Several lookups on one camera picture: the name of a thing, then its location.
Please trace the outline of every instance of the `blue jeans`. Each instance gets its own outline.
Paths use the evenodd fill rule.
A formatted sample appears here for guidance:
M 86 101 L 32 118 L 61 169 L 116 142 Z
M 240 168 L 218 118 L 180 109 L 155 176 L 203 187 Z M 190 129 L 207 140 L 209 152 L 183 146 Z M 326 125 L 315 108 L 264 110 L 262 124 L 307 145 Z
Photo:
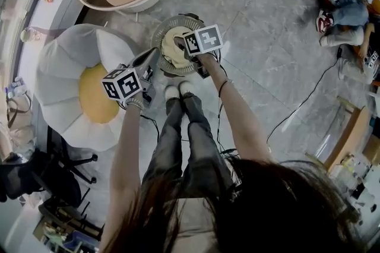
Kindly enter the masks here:
M 362 0 L 339 0 L 339 7 L 331 14 L 334 25 L 364 26 L 368 22 L 368 10 Z
M 180 127 L 184 113 L 189 117 L 190 158 L 182 175 Z M 201 197 L 198 194 L 205 191 L 218 196 L 220 182 L 226 187 L 233 182 L 213 139 L 210 124 L 203 115 L 201 100 L 192 93 L 186 93 L 183 100 L 170 99 L 166 102 L 166 114 L 159 142 L 142 179 L 142 188 L 165 174 L 173 181 L 173 186 L 180 182 L 185 184 L 182 198 Z

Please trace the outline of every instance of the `woven basket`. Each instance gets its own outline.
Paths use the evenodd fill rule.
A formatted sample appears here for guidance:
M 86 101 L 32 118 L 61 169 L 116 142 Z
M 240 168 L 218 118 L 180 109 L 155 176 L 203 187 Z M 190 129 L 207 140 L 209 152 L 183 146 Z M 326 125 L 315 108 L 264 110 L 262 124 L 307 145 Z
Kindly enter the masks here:
M 157 66 L 164 72 L 175 76 L 183 77 L 192 74 L 195 71 L 194 64 L 184 67 L 176 68 L 172 63 L 168 62 L 161 53 L 161 43 L 165 34 L 172 28 L 183 26 L 194 31 L 199 28 L 205 27 L 202 20 L 195 14 L 180 14 L 163 21 L 152 36 L 150 47 L 157 47 L 160 49 L 160 57 Z

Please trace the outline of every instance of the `white cube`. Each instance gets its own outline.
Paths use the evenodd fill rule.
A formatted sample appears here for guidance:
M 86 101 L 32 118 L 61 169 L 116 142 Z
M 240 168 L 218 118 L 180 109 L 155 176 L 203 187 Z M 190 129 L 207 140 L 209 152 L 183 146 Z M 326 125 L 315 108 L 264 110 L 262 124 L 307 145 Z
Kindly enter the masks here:
M 218 25 L 197 29 L 185 34 L 183 38 L 189 56 L 200 55 L 223 47 Z
M 102 79 L 102 84 L 108 98 L 120 102 L 131 98 L 143 89 L 134 68 L 111 70 Z

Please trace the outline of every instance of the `marble floor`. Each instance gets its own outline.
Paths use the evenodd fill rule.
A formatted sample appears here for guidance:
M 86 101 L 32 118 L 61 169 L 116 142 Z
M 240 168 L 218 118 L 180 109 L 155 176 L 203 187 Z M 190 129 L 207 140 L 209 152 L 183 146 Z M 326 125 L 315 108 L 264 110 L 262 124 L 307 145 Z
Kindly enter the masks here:
M 224 41 L 231 47 L 222 65 L 240 94 L 257 115 L 265 132 L 271 130 L 313 90 L 322 73 L 334 64 L 337 48 L 319 46 L 319 33 L 314 19 L 318 14 L 317 0 L 160 0 L 154 7 L 139 14 L 123 16 L 116 12 L 88 12 L 85 23 L 105 25 L 131 36 L 143 49 L 163 20 L 178 13 L 192 12 L 206 25 L 218 24 Z M 196 83 L 197 95 L 203 101 L 204 112 L 214 136 L 217 131 L 217 92 L 211 79 Z M 163 90 L 173 80 L 158 72 L 154 80 L 157 96 L 145 113 L 162 127 L 166 114 Z M 286 123 L 276 129 L 269 145 L 278 161 L 306 159 L 314 153 L 337 114 L 337 96 L 343 96 L 358 107 L 373 101 L 366 95 L 368 86 L 348 79 L 338 79 L 337 67 L 331 68 L 311 98 Z M 187 138 L 186 121 L 183 138 Z M 221 143 L 234 147 L 226 116 L 221 116 Z M 144 174 L 156 145 L 156 130 L 149 121 L 141 121 L 140 174 Z M 189 156 L 183 142 L 184 164 Z M 108 176 L 113 150 L 99 153 L 99 161 L 82 167 L 98 178 L 88 195 L 91 204 L 88 219 L 102 225 L 108 204 Z M 91 151 L 82 150 L 83 157 Z

